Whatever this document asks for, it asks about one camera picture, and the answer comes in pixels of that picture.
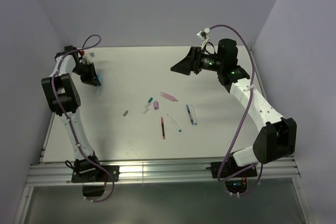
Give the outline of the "pink highlighter pen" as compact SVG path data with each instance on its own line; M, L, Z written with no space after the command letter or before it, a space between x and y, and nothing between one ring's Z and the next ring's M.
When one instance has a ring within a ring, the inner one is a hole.
M162 91L160 92L160 96L162 96L162 97L164 97L164 98L166 98L170 101L177 101L176 97L174 97L173 95L170 95L168 93L162 92Z

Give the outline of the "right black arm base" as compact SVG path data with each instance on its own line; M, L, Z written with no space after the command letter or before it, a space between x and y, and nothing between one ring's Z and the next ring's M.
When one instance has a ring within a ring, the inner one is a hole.
M250 169L241 172L241 170L243 170L245 167L248 166L239 167L236 165L234 161L227 161L225 163L225 166L221 172L221 178L225 178L236 172L240 172L235 176L237 180L225 181L225 187L231 195L239 197L241 194L245 193L248 189L247 178L257 177L257 170L255 167L252 167Z

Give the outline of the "white teal marker pen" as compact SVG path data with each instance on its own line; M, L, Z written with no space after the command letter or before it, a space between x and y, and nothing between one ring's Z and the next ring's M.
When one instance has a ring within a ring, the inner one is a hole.
M179 127L177 122L171 117L171 115L167 114L168 118L171 120L171 122L174 124L174 126L177 128L178 132L182 132L182 129Z

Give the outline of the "purple highlighter cap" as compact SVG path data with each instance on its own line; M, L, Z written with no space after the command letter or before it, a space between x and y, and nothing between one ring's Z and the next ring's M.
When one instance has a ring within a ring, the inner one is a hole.
M154 107L154 110L158 110L159 109L159 103L157 101L154 101L153 107Z

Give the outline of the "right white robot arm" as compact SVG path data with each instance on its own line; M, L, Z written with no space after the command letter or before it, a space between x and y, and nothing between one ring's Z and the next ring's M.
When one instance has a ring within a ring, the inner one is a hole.
M227 164L228 173L240 176L247 165L267 164L291 155L296 147L297 124L293 118L284 118L262 94L253 87L250 75L238 65L236 41L222 39L217 53L206 54L201 47L191 47L171 71L190 75L201 70L217 73L218 80L247 110L259 131L253 145L232 154Z

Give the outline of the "light blue highlighter pen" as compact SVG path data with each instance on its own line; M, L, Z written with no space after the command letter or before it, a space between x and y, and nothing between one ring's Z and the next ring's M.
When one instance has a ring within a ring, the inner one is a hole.
M97 95L97 96L100 96L100 95L101 95L101 89L102 89L102 86L97 86L97 87L96 87L96 95Z

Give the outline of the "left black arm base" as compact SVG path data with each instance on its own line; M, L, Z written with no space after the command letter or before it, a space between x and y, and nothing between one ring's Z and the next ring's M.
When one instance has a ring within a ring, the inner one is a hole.
M73 164L66 160L65 165L72 170L71 182L74 184L82 184L82 194L89 199L97 199L103 196L107 183L119 180L118 165L102 165L111 176L102 169L92 165L86 160L75 161Z

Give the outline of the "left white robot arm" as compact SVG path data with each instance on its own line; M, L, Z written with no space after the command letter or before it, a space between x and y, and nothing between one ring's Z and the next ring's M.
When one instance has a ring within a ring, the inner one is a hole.
M71 74L77 74L82 83L94 87L100 87L101 81L91 57L74 46L66 46L63 52L57 53L55 61L52 74L43 78L41 85L50 110L60 117L69 135L75 161L65 163L74 175L96 182L103 171L81 122L81 100Z

